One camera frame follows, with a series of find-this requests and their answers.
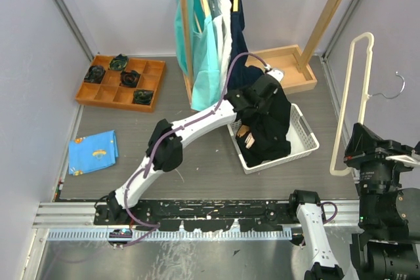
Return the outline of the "black printed t shirt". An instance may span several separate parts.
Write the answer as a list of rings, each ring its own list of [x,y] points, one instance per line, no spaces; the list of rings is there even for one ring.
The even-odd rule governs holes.
[[[236,143],[249,168],[291,153],[291,142],[287,140],[291,102],[282,88],[270,100],[266,113],[243,120],[236,133]]]

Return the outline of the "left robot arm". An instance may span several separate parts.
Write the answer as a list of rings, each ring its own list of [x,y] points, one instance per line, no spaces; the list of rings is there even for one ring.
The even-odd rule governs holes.
[[[126,224],[131,219],[131,208],[150,184],[182,163],[188,144],[235,121],[242,123],[235,137],[248,167],[288,156],[291,103],[280,85],[283,76],[280,70],[270,70],[252,85],[228,91],[206,110],[172,123],[159,121],[138,169],[107,196],[108,218],[117,225]]]

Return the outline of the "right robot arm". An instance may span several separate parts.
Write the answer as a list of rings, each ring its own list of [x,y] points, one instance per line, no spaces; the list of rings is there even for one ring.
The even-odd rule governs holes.
[[[358,227],[350,263],[357,279],[418,279],[419,189],[403,188],[400,175],[419,166],[419,147],[385,140],[355,123],[343,161],[359,172]],[[300,224],[311,254],[305,279],[351,279],[335,258],[324,228],[324,203],[315,191],[295,190],[288,216]]]

